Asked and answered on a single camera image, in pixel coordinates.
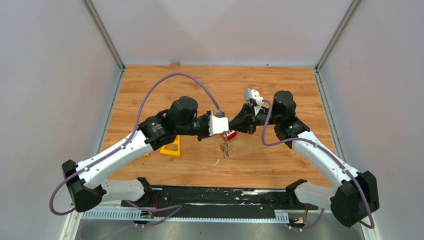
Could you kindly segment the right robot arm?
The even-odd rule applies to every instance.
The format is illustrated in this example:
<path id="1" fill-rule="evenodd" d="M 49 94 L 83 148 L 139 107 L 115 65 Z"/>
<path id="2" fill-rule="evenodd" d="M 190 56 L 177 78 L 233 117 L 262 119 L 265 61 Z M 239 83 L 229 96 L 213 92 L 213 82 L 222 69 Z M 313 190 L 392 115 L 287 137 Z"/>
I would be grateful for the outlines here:
<path id="1" fill-rule="evenodd" d="M 330 187 L 299 179 L 285 190 L 286 204 L 298 209 L 303 204 L 330 210 L 345 227 L 359 223 L 375 228 L 373 213 L 380 208 L 376 177 L 370 171 L 359 171 L 329 150 L 313 131 L 296 115 L 297 104 L 290 91 L 280 90 L 272 101 L 255 89 L 243 93 L 245 104 L 229 122 L 229 129 L 253 134 L 262 126 L 261 141 L 266 147 L 280 144 L 306 158 L 330 183 Z"/>

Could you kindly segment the grey metal keyring disc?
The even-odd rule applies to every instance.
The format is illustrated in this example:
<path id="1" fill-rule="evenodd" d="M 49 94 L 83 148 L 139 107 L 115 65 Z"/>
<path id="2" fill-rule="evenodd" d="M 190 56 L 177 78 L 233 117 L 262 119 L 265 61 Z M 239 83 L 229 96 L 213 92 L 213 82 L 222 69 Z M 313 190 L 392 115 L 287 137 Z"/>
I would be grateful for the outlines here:
<path id="1" fill-rule="evenodd" d="M 220 144 L 220 150 L 224 158 L 229 158 L 231 154 L 231 148 L 229 145 L 228 136 L 225 133 L 221 134 L 222 142 Z"/>

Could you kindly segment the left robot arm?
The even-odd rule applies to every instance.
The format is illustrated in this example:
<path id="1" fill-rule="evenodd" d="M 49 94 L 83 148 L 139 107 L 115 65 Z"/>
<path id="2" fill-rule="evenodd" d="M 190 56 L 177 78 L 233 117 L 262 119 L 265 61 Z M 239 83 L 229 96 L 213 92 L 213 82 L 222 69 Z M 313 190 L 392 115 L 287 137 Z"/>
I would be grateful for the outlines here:
<path id="1" fill-rule="evenodd" d="M 212 111 L 198 115 L 195 99 L 182 96 L 170 108 L 136 124 L 134 130 L 113 146 L 86 160 L 67 160 L 61 165 L 74 211 L 83 213 L 103 202 L 129 200 L 149 206 L 153 193 L 146 180 L 108 180 L 108 177 L 130 162 L 171 144 L 177 136 L 196 136 L 198 140 L 222 133 L 219 122 L 228 120 Z"/>

